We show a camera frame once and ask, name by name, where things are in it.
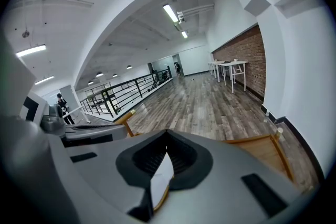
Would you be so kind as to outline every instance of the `person's leg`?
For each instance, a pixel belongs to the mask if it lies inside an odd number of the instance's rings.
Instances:
[[[73,125],[75,124],[74,121],[72,120],[71,115],[67,116],[67,118],[70,120],[71,124],[73,124]]]
[[[65,118],[64,118],[64,121],[65,121],[66,124],[70,124],[70,122],[69,122],[69,120],[68,120],[68,117],[65,117]]]

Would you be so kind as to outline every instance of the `wooden chair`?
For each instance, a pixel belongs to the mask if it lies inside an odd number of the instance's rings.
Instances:
[[[282,132],[282,128],[278,128],[276,134],[265,134],[238,140],[226,140],[222,142],[239,146],[240,148],[248,151],[261,162],[281,172],[294,184],[296,184],[289,163],[279,144],[279,138]]]
[[[133,116],[135,114],[135,109],[131,110],[130,112],[127,112],[125,115],[123,115],[121,118],[117,119],[117,121],[115,121],[115,124],[123,124],[126,126],[127,132],[130,134],[130,136],[136,136],[139,135],[141,133],[136,133],[133,134],[131,128],[129,127],[127,120]]]

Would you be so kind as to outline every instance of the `ceiling light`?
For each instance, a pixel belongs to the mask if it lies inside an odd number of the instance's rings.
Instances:
[[[170,5],[164,5],[163,6],[164,10],[168,13],[168,15],[171,17],[171,19],[173,20],[174,23],[178,22],[178,18],[175,15],[175,13],[173,12],[172,8],[170,8]]]
[[[46,79],[42,79],[42,80],[36,82],[35,85],[38,85],[38,84],[40,84],[40,83],[42,83],[42,82],[45,82],[45,81],[47,81],[47,80],[49,80],[49,79],[53,79],[53,78],[54,78],[54,76],[51,76],[51,77],[46,78]]]
[[[187,33],[186,33],[185,31],[181,32],[181,34],[182,34],[182,36],[183,36],[184,38],[187,38],[187,37],[188,37],[188,36],[187,36]]]
[[[19,52],[16,53],[16,56],[21,57],[21,56],[24,56],[24,55],[27,55],[27,54],[32,54],[33,52],[37,52],[37,51],[45,50],[45,49],[46,49],[46,45],[40,45],[40,46],[29,48],[29,49],[26,49],[26,50],[23,50],[23,51],[19,51]]]

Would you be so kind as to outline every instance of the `white paper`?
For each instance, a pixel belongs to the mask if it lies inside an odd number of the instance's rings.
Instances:
[[[168,153],[166,153],[162,160],[162,163],[160,164],[151,179],[151,195],[153,208],[155,208],[159,204],[167,186],[169,185],[169,181],[170,179],[172,179],[173,176],[173,164],[168,156]]]

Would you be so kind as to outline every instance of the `fluorescent light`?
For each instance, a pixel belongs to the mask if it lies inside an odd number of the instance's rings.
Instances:
[[[175,13],[173,12],[172,8],[170,8],[170,5],[164,5],[163,6],[164,10],[168,13],[168,15],[171,17],[171,19],[173,20],[174,23],[178,22],[178,18],[175,15]]]
[[[36,46],[36,47],[33,47],[33,48],[29,48],[29,49],[26,49],[26,50],[23,50],[23,51],[19,51],[16,56],[17,57],[22,57],[24,55],[27,55],[27,54],[32,54],[33,52],[37,52],[37,51],[40,51],[40,50],[45,50],[46,49],[46,45],[40,45],[40,46]]]
[[[36,82],[35,85],[38,85],[38,84],[40,84],[40,83],[42,83],[42,82],[45,82],[45,81],[47,81],[47,80],[49,80],[49,79],[53,79],[53,78],[54,78],[54,76],[51,76],[51,77],[46,78],[46,79],[42,79],[42,80]]]

